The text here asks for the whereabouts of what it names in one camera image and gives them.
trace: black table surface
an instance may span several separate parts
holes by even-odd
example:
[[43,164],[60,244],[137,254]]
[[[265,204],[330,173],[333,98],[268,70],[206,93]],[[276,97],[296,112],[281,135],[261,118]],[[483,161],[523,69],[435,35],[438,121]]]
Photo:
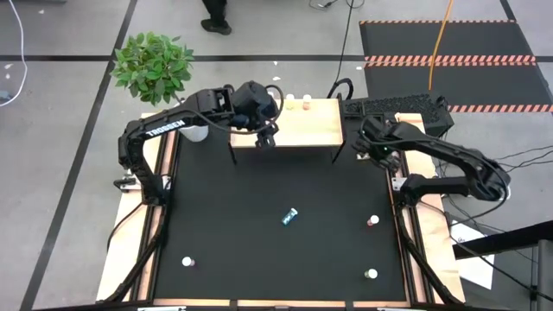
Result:
[[234,166],[227,139],[181,139],[155,298],[405,301],[384,170],[351,142],[334,165],[335,149],[293,148],[252,149]]

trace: green plant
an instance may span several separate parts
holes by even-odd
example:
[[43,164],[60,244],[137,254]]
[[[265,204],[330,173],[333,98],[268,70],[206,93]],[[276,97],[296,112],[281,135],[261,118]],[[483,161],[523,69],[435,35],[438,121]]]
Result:
[[130,95],[157,105],[162,99],[169,103],[176,92],[184,91],[183,82],[191,79],[189,67],[194,60],[192,49],[174,44],[180,37],[138,34],[129,36],[125,48],[115,50],[117,61],[111,75],[115,86],[129,88]]

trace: gray floor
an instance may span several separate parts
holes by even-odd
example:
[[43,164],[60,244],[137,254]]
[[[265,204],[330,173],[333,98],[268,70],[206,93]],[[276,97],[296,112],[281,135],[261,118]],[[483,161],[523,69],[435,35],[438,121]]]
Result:
[[[199,21],[207,16],[200,0],[138,0],[129,34],[140,31],[182,35],[200,55],[339,54],[347,6],[339,1],[328,12],[312,10],[305,0],[231,1],[228,19],[233,34],[208,34]],[[548,0],[510,0],[535,54],[553,54],[546,12]],[[129,0],[68,0],[64,5],[16,3],[22,17],[27,54],[109,54]],[[447,1],[366,0],[353,12],[347,54],[363,54],[359,20],[441,19]],[[505,19],[499,0],[455,2],[452,18]],[[6,2],[0,3],[0,55],[18,53],[18,28]],[[0,63],[0,90],[14,92],[22,64]],[[86,119],[107,64],[104,62],[30,62],[21,97],[0,108],[0,308],[19,308],[60,199]],[[194,64],[184,95],[201,88],[254,79],[277,83],[297,97],[325,97],[337,62],[204,62]],[[357,62],[345,62],[343,77],[355,84],[356,97],[366,96]],[[553,83],[553,64],[540,64]],[[35,308],[92,303],[105,260],[105,241],[113,226],[120,193],[111,182],[120,177],[116,138],[141,112],[155,111],[110,85],[92,134],[67,215]],[[454,114],[448,140],[479,148],[491,157],[551,145],[553,121],[544,114]],[[505,208],[482,219],[503,229],[553,219],[550,194],[553,166],[521,168],[512,173],[512,198]],[[455,198],[470,213],[487,208]]]

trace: black mat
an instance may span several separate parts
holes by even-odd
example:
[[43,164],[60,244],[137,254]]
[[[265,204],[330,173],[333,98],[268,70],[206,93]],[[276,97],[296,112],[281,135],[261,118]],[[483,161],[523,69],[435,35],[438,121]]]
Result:
[[[365,80],[372,98],[428,90],[428,67],[368,67]],[[550,105],[535,66],[435,67],[433,91],[450,105]]]
[[[363,50],[370,55],[432,55],[440,22],[360,25]],[[515,22],[448,22],[440,55],[532,55]]]
[[213,130],[179,148],[155,298],[405,301],[385,173],[349,146],[333,166],[329,149],[273,149],[235,167]]

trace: black shoe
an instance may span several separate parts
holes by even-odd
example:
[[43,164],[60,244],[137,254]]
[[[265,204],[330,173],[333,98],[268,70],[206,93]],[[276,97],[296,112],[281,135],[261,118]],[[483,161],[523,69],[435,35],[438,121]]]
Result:
[[225,26],[215,25],[212,20],[203,20],[201,21],[201,27],[208,32],[216,32],[222,35],[230,35],[232,32],[231,26],[225,22]]

